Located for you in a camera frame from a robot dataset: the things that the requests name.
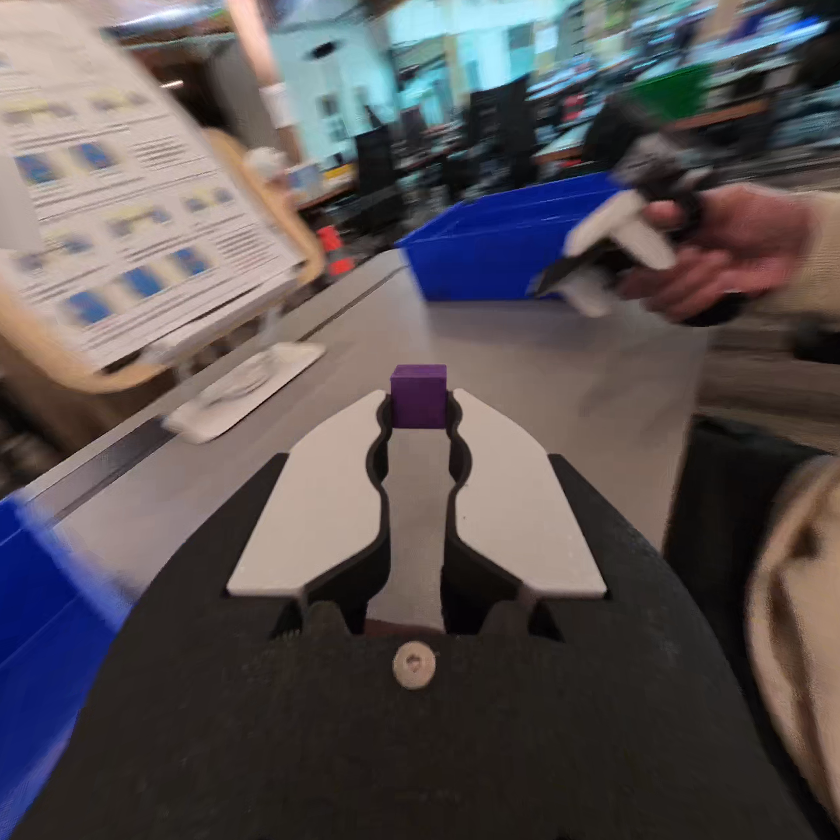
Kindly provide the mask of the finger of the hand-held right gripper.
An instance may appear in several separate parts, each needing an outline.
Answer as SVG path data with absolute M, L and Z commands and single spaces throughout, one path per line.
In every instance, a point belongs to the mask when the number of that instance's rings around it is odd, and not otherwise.
M 608 198 L 566 235 L 566 258 L 590 258 L 598 250 L 612 249 L 632 266 L 669 270 L 676 252 L 662 231 L 646 218 L 648 200 L 639 191 L 622 191 Z
M 602 319 L 614 309 L 618 253 L 596 251 L 574 257 L 561 255 L 531 278 L 532 298 L 558 298 L 588 319 Z

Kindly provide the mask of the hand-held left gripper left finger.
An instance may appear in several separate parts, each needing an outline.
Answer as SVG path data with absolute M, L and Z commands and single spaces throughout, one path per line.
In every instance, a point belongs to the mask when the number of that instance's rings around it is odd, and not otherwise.
M 290 450 L 227 581 L 236 597 L 279 597 L 303 611 L 333 602 L 354 634 L 391 569 L 383 482 L 391 398 L 375 390 Z

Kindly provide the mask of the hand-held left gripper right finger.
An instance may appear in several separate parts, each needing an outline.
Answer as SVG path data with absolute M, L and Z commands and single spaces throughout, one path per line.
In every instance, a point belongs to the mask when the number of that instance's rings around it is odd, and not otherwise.
M 448 394 L 443 620 L 477 634 L 499 603 L 538 634 L 554 602 L 596 602 L 607 584 L 553 469 L 528 430 L 463 388 Z

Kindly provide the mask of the blue plastic bin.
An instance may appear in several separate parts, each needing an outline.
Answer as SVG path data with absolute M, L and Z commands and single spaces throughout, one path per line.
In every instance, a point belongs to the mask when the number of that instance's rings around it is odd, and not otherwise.
M 453 205 L 396 247 L 427 301 L 524 300 L 572 228 L 619 191 L 594 173 L 494 193 Z
M 36 506 L 2 499 L 2 839 L 60 760 L 132 606 Z

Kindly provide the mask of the purple wooden cube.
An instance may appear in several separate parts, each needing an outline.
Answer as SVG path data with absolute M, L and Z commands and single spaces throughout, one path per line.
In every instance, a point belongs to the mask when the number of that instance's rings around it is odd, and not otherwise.
M 391 375 L 392 425 L 445 429 L 448 388 L 445 364 L 399 364 Z

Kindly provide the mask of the person's right forearm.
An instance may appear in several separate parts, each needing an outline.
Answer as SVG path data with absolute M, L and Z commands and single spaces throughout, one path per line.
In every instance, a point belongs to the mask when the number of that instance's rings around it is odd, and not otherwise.
M 786 314 L 839 316 L 839 194 L 799 192 L 812 215 L 812 228 L 804 257 L 780 294 Z

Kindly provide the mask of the person's right hand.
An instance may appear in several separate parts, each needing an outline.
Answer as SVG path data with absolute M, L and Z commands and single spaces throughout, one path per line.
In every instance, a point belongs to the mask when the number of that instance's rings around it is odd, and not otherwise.
M 703 193 L 696 233 L 668 269 L 638 267 L 618 286 L 671 322 L 686 322 L 728 295 L 758 298 L 782 288 L 810 247 L 816 216 L 806 194 L 739 183 Z

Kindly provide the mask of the green plastic crate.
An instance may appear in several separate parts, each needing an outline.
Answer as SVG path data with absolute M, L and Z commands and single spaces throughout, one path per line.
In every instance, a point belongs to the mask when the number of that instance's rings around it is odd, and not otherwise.
M 649 80 L 638 80 L 631 96 L 654 117 L 667 122 L 696 116 L 706 109 L 713 65 L 699 63 Z

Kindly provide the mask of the black office chair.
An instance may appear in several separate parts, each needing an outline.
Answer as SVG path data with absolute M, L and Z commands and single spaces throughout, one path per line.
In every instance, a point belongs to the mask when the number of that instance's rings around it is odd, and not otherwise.
M 532 184 L 538 148 L 529 75 L 507 84 L 469 94 L 466 148 L 480 178 L 493 186 L 517 190 Z
M 378 234 L 401 223 L 406 205 L 392 153 L 392 137 L 382 125 L 354 138 L 358 201 L 353 222 L 360 233 Z

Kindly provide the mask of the orange traffic cone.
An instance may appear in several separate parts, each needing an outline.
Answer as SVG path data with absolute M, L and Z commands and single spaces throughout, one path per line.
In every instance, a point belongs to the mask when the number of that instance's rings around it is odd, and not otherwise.
M 328 263 L 329 276 L 337 280 L 355 268 L 355 260 L 347 250 L 342 237 L 335 226 L 324 225 L 318 228 L 317 236 Z

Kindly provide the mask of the tan fabric cover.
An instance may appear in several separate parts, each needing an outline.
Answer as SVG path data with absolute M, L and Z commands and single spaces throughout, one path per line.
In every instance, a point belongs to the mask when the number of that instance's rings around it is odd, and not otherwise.
M 1 366 L 13 398 L 69 456 L 142 411 L 175 387 L 166 371 L 136 388 L 90 395 L 58 384 L 1 339 Z

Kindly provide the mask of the printed instruction sheet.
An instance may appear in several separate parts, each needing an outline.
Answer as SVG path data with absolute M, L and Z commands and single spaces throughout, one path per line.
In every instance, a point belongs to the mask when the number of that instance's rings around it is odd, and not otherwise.
M 2 283 L 95 371 L 303 257 L 173 98 L 54 3 L 2 2 Z

